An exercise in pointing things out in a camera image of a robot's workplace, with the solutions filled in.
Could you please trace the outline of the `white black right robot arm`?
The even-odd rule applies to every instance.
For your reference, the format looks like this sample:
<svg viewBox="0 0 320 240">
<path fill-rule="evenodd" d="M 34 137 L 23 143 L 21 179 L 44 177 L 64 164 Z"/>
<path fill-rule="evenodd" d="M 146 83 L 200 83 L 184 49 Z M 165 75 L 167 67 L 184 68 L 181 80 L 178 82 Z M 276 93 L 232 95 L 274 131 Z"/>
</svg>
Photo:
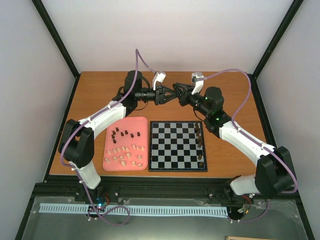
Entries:
<svg viewBox="0 0 320 240">
<path fill-rule="evenodd" d="M 255 165 L 255 174 L 236 176 L 226 189 L 231 196 L 246 194 L 262 195 L 267 199 L 277 194 L 297 191 L 297 179 L 287 164 L 291 155 L 285 147 L 274 147 L 244 130 L 224 110 L 224 97 L 218 87 L 208 87 L 201 95 L 196 86 L 173 84 L 181 106 L 190 105 L 204 116 L 207 130 L 242 152 Z"/>
</svg>

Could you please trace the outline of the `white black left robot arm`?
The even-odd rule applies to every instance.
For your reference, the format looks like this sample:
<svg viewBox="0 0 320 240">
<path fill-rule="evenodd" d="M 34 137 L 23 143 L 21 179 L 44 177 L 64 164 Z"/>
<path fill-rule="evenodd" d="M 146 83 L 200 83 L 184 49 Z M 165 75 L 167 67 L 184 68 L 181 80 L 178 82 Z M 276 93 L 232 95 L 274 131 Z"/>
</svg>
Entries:
<svg viewBox="0 0 320 240">
<path fill-rule="evenodd" d="M 165 77 L 164 72 L 156 72 L 152 84 L 143 87 L 142 73 L 129 71 L 124 86 L 119 88 L 117 95 L 104 108 L 79 121 L 70 119 L 65 123 L 58 147 L 60 160 L 67 160 L 66 166 L 76 172 L 79 181 L 87 187 L 86 195 L 92 201 L 99 201 L 104 195 L 104 188 L 99 185 L 101 177 L 93 164 L 95 138 L 111 124 L 131 114 L 139 101 L 163 105 L 176 98 L 172 89 L 162 85 Z"/>
</svg>

